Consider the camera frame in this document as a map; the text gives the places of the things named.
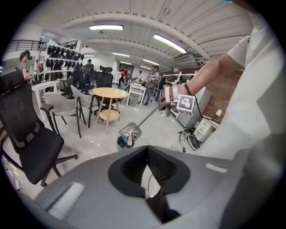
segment white ceiling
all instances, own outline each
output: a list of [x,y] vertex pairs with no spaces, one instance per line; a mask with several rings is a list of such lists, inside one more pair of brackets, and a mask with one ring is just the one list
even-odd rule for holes
[[[148,66],[142,58],[153,60],[161,70],[199,65],[194,58],[215,59],[253,28],[246,11],[222,0],[46,0],[29,22],[104,54],[130,54],[119,58],[130,63]],[[119,24],[124,30],[100,34],[89,29],[96,24]],[[185,48],[190,58],[175,61],[182,54],[154,39],[155,34]]]

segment chair headrest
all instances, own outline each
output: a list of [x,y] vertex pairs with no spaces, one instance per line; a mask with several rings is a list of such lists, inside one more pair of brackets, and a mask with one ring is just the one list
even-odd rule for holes
[[24,83],[21,70],[13,71],[0,77],[0,94],[4,94]]
[[99,69],[103,72],[112,72],[112,67],[103,67],[100,66]]

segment hand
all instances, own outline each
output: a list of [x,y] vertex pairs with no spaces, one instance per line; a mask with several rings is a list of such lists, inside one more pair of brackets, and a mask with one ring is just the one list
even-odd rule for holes
[[[187,89],[185,88],[185,86],[183,84],[178,84],[177,85],[177,88],[178,88],[178,94],[183,94],[183,95],[188,95],[188,91]],[[174,97],[173,97],[173,89],[172,87],[169,88],[170,90],[170,101],[173,101],[174,100]],[[165,103],[166,100],[165,100],[165,89],[161,92],[161,103]]]

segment floor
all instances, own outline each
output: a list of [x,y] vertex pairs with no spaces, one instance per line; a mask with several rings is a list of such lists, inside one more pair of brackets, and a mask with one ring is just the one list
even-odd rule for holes
[[[35,110],[39,115],[39,108],[35,98],[33,99]],[[148,106],[142,106],[141,109],[139,109],[137,95],[132,94],[129,106],[126,106],[126,98],[119,104],[120,121],[114,120],[109,123],[108,135],[105,135],[106,121],[100,121],[96,124],[96,116],[92,115],[91,126],[88,128],[81,119],[81,139],[79,138],[77,131],[76,117],[65,117],[67,125],[64,124],[60,117],[56,117],[59,132],[65,141],[59,157],[66,157],[72,154],[77,154],[79,156],[78,160],[70,160],[58,164],[57,168],[59,172],[63,175],[84,161],[117,152],[118,131],[129,122],[139,124],[155,108],[155,106],[157,106],[157,103],[155,103],[153,99],[153,102],[149,103]],[[87,121],[88,109],[86,108],[84,108],[84,116]],[[45,122],[45,126],[50,129],[48,121]],[[182,152],[183,147],[179,144],[179,135],[177,132],[183,130],[183,128],[173,119],[173,117],[166,117],[163,111],[156,111],[140,128],[143,133],[142,136],[136,140],[135,147],[142,145],[157,145],[164,148],[174,147]],[[181,143],[186,148],[186,153],[193,153],[193,150],[187,142],[181,141]],[[17,163],[20,163],[19,157],[15,153],[9,139],[5,141],[3,147],[10,157]],[[16,188],[21,188],[21,190],[32,199],[34,199],[43,189],[40,186],[40,183],[37,185],[31,184],[26,176],[20,170],[14,168],[10,163],[5,162],[4,166],[10,169],[8,170],[8,172],[10,172],[9,176]],[[146,197],[155,195],[160,188],[154,177],[150,177],[151,171],[147,167],[144,171],[141,185],[147,190],[150,180],[149,192],[146,191]],[[46,183],[49,184],[57,178],[56,174],[51,171]]]

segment ceiling light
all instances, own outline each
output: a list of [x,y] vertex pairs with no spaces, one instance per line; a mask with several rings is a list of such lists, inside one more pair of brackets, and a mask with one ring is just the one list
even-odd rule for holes
[[[145,67],[145,66],[142,66],[142,65],[140,65],[140,67],[142,67],[142,68],[147,68],[147,67]],[[149,70],[152,70],[151,68],[147,68],[147,69],[149,69]]]
[[152,63],[152,64],[154,64],[154,65],[159,65],[159,64],[157,64],[157,63],[155,63],[155,62],[153,62],[153,61],[150,61],[150,60],[147,60],[147,59],[143,59],[144,61],[147,61],[147,62],[149,62],[149,63]]
[[113,54],[113,55],[121,55],[121,56],[129,57],[129,55],[125,55],[125,54],[121,54],[121,53],[115,53],[115,52],[113,52],[112,54]]
[[127,62],[124,62],[124,61],[120,61],[122,64],[131,64],[131,63],[127,63]]
[[91,25],[91,30],[123,30],[122,25]]
[[186,49],[183,49],[181,46],[178,46],[177,44],[175,44],[174,42],[164,38],[164,37],[161,37],[160,35],[158,34],[155,34],[154,36],[155,39],[159,40],[159,41],[162,41],[164,43],[166,43],[167,45],[169,46],[172,46],[173,48],[177,49],[178,51],[180,51],[181,53],[187,53],[187,50]]

